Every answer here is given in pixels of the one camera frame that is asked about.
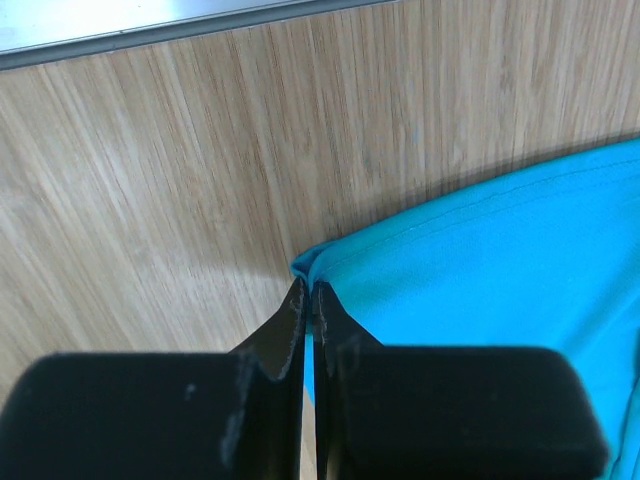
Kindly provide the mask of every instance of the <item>black clamp jaw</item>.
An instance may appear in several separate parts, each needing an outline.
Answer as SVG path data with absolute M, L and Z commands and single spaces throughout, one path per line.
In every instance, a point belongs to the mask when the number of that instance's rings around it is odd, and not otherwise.
M 328 284 L 310 298 L 298 279 L 226 354 L 36 362 L 0 416 L 0 478 L 297 479 L 305 330 L 319 480 L 603 473 L 606 444 L 560 355 L 385 347 Z

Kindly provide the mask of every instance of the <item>white scuff mark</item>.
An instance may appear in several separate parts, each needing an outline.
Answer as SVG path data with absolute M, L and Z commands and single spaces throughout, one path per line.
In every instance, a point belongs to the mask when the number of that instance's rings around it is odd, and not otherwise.
M 198 387 L 196 387 L 195 383 L 190 383 L 189 385 L 187 385 L 184 389 L 184 401 L 188 402 L 189 400 L 191 400 L 191 397 L 194 393 L 196 393 L 197 389 Z
M 238 362 L 238 374 L 236 377 L 236 386 L 238 388 L 240 406 L 238 410 L 227 419 L 227 429 L 220 439 L 220 459 L 222 465 L 227 470 L 233 468 L 233 458 L 236 447 L 242 435 L 242 426 L 244 424 L 244 414 L 247 400 L 249 397 L 249 388 L 254 372 L 255 356 L 252 354 L 241 354 Z

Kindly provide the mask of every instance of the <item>wooden floor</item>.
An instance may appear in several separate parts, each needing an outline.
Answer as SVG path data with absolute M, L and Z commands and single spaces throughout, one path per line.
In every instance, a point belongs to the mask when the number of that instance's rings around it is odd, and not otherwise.
M 53 351 L 228 349 L 308 247 L 635 136 L 638 45 L 631 0 L 408 0 L 0 73 L 0 403 Z

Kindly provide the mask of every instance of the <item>metal threshold strip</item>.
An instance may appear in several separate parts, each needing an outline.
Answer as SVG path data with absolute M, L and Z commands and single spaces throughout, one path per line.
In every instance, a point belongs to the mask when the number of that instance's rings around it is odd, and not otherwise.
M 8 0 L 0 70 L 389 0 Z

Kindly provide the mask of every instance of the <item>blue cloth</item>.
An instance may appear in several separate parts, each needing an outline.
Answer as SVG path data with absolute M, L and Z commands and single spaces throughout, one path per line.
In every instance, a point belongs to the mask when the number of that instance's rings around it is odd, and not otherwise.
M 609 442 L 603 478 L 640 479 L 640 141 L 458 191 L 292 270 L 331 284 L 387 345 L 545 346 L 580 375 Z M 311 342 L 305 385 L 313 397 Z

